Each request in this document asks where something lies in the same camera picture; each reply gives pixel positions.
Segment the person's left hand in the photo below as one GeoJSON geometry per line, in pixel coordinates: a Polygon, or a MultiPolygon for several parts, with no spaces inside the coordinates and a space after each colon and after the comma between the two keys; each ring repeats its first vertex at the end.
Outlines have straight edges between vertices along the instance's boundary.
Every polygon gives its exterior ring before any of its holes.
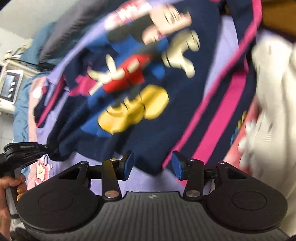
{"type": "Polygon", "coordinates": [[[26,178],[1,177],[1,240],[10,240],[11,215],[16,214],[15,202],[27,192],[26,178]]]}

